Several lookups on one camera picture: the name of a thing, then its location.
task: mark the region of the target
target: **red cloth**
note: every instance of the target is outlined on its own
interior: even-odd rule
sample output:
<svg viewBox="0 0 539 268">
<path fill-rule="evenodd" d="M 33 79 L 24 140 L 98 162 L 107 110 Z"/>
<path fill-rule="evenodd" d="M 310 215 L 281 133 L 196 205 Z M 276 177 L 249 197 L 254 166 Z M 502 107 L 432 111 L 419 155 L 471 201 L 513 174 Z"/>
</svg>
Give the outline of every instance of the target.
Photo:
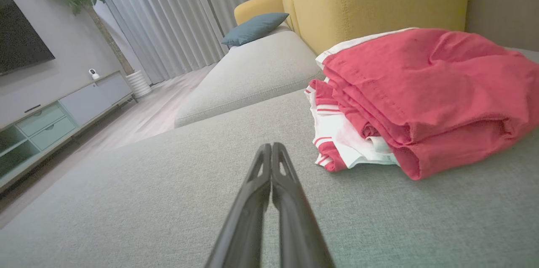
<svg viewBox="0 0 539 268">
<path fill-rule="evenodd" d="M 379 132 L 412 180 L 484 159 L 539 125 L 539 65 L 477 34 L 406 30 L 323 65 L 341 111 L 360 134 Z"/>
<path fill-rule="evenodd" d="M 305 89 L 306 94 L 314 94 L 314 103 L 316 111 L 324 114 L 341 113 L 337 107 L 337 101 L 331 96 L 333 88 L 321 80 L 311 80 L 309 86 Z M 339 151 L 335 147 L 330 136 L 315 138 L 314 145 L 320 152 L 316 163 L 324 167 L 329 172 L 346 170 L 346 164 L 343 162 Z"/>
</svg>

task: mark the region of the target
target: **curtain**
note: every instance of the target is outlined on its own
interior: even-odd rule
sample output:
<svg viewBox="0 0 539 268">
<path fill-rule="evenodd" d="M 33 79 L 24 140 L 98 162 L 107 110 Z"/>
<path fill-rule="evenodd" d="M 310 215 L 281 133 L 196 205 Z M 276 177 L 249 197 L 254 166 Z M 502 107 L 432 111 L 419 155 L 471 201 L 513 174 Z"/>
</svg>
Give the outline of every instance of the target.
<svg viewBox="0 0 539 268">
<path fill-rule="evenodd" d="M 217 63 L 248 0 L 107 0 L 152 83 Z"/>
</svg>

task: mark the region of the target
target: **sofa cushion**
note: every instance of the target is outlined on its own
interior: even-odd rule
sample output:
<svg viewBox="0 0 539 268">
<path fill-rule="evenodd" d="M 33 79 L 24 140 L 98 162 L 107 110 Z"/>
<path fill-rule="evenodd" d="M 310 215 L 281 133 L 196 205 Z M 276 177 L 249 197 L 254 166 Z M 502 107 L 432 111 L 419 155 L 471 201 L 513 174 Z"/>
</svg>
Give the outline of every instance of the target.
<svg viewBox="0 0 539 268">
<path fill-rule="evenodd" d="M 234 27 L 221 41 L 230 46 L 253 42 L 277 28 L 288 17 L 288 13 L 264 13 Z"/>
<path fill-rule="evenodd" d="M 315 58 L 285 24 L 264 38 L 233 48 L 179 109 L 175 126 L 306 88 L 310 80 L 324 78 Z"/>
<path fill-rule="evenodd" d="M 337 267 L 534 266 L 539 132 L 466 168 L 312 163 L 303 91 L 183 126 L 75 167 L 0 231 L 5 267 L 202 267 L 262 143 L 280 141 Z M 264 215 L 262 267 L 279 267 Z"/>
</svg>

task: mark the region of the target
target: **wooden floor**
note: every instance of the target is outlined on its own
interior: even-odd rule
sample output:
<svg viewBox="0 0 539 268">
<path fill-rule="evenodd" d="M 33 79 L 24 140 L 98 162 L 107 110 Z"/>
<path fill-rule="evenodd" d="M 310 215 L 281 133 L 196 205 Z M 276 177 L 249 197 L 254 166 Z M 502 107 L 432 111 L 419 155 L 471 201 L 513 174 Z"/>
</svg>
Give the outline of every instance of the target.
<svg viewBox="0 0 539 268">
<path fill-rule="evenodd" d="M 116 109 L 0 195 L 0 229 L 73 167 L 104 151 L 172 130 L 174 117 L 212 66 L 152 86 L 153 92 Z"/>
</svg>

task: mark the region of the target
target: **gray wall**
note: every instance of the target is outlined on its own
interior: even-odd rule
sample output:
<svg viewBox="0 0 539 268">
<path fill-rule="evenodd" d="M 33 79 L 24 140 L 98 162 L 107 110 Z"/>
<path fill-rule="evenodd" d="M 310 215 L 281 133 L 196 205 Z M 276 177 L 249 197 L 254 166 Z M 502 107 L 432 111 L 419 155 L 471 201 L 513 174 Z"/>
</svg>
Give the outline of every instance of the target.
<svg viewBox="0 0 539 268">
<path fill-rule="evenodd" d="M 75 17 L 68 7 L 53 0 L 15 2 L 56 59 L 0 77 L 0 128 L 23 117 L 25 110 L 91 82 L 90 68 L 102 76 L 121 68 L 87 13 Z M 109 12 L 98 9 L 99 13 Z M 119 46 L 128 51 L 128 44 Z M 127 54 L 129 61 L 133 68 L 140 69 L 131 53 Z"/>
<path fill-rule="evenodd" d="M 539 51 L 539 0 L 468 0 L 466 31 Z"/>
</svg>

